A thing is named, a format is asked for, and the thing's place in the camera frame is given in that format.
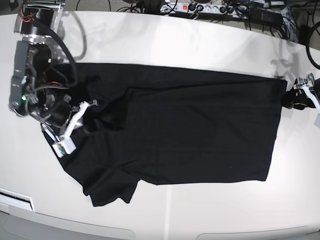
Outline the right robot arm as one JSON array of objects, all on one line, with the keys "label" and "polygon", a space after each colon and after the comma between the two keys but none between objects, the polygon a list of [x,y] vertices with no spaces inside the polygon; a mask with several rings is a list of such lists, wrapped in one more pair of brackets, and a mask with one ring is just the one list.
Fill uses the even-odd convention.
[{"label": "right robot arm", "polygon": [[[22,40],[16,44],[8,102],[17,116],[30,116],[43,129],[61,135],[82,127],[86,110],[97,104],[93,100],[73,106],[66,93],[78,84],[78,73],[74,58],[57,34],[64,7],[63,0],[21,2],[13,31]],[[71,80],[53,67],[50,42],[56,42],[68,59],[74,74]]]}]

